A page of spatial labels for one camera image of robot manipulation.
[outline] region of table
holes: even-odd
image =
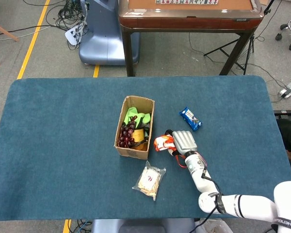
[[[120,0],[119,4],[127,76],[135,76],[130,38],[134,32],[236,33],[240,38],[220,72],[227,75],[264,17],[259,0],[219,0],[217,5]]]
[[[131,189],[145,160],[113,147],[126,95],[156,101],[149,162],[166,168],[156,201]],[[190,130],[185,106],[203,122],[193,136],[225,195],[273,199],[291,180],[261,77],[24,79],[0,121],[0,220],[205,217],[188,170],[153,148],[166,129]]]

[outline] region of yellow tape line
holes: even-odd
[[[99,65],[96,65],[94,69],[93,78],[98,78],[98,74],[99,74]]]
[[[63,233],[70,233],[69,228],[71,226],[71,219],[66,219],[64,224]]]
[[[49,1],[50,0],[46,0],[45,1],[45,5],[48,5],[49,4]],[[47,12],[47,8],[48,8],[48,6],[44,6],[43,7],[43,10],[42,10],[40,19],[39,19],[38,24],[37,24],[38,27],[35,28],[35,31],[34,31],[34,34],[33,34],[32,40],[31,40],[31,43],[30,43],[29,48],[27,50],[27,53],[26,53],[25,59],[23,61],[23,64],[21,65],[21,68],[20,68],[20,71],[19,71],[19,74],[18,74],[17,79],[21,79],[23,77],[23,74],[25,72],[27,63],[29,61],[31,52],[32,52],[33,47],[34,47],[34,44],[35,44],[35,41],[37,40],[37,37],[38,37],[38,34],[39,34],[39,30],[41,28],[40,26],[42,25],[42,22],[43,22],[45,13]]]

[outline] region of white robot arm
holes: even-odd
[[[268,221],[278,225],[278,233],[291,233],[291,181],[274,189],[275,203],[266,197],[250,195],[222,196],[207,171],[206,160],[197,152],[197,145],[189,131],[172,133],[177,150],[186,156],[185,163],[196,188],[201,192],[199,207],[206,213],[229,214]]]

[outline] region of floor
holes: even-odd
[[[45,3],[44,0],[29,2]],[[272,12],[265,17],[256,35],[259,35],[265,28],[279,3],[280,0],[275,0]],[[0,1],[0,25],[8,30],[37,25],[42,8],[26,5],[22,0]],[[285,84],[291,82],[291,51],[288,49],[291,43],[291,33],[286,32],[281,41],[275,41],[279,26],[289,19],[291,19],[291,2],[283,0],[278,12],[261,35],[265,41],[255,40],[255,53],[250,56],[249,62],[252,65],[248,66],[247,74],[259,75],[268,81],[271,80],[266,72],[268,71],[275,79],[279,79]],[[15,32],[14,35],[21,36],[32,32],[34,29]],[[210,57],[217,61],[214,63],[208,58],[204,58],[201,53],[192,51],[188,38],[188,33],[143,33],[137,76],[217,75],[226,57],[220,52],[211,54]],[[216,36],[205,33],[191,34],[193,48],[202,52],[208,52],[235,38],[237,36],[233,34]],[[19,42],[0,41],[0,116],[9,86],[21,70],[31,40],[32,35],[21,38]],[[243,63],[244,60],[245,56],[240,58],[239,62]],[[77,50],[68,49],[63,31],[48,28],[38,34],[22,78],[92,77],[94,69],[95,66],[85,65],[80,61]],[[233,71],[236,74],[242,74],[236,66]],[[98,78],[125,75],[124,67],[100,66]],[[275,82],[268,82],[267,85],[270,94],[276,95],[280,90]],[[270,98],[272,101],[278,100],[274,96],[270,96]],[[291,98],[273,103],[273,108],[275,110],[291,109]],[[269,223],[246,219],[225,220],[235,233],[261,233],[270,226]],[[63,231],[63,225],[64,220],[0,222],[0,233],[60,233]]]

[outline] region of bread in plastic bag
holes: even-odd
[[[166,168],[159,169],[151,166],[149,161],[147,161],[143,172],[132,189],[139,190],[147,196],[153,197],[153,200],[155,200],[161,179],[165,172]]]

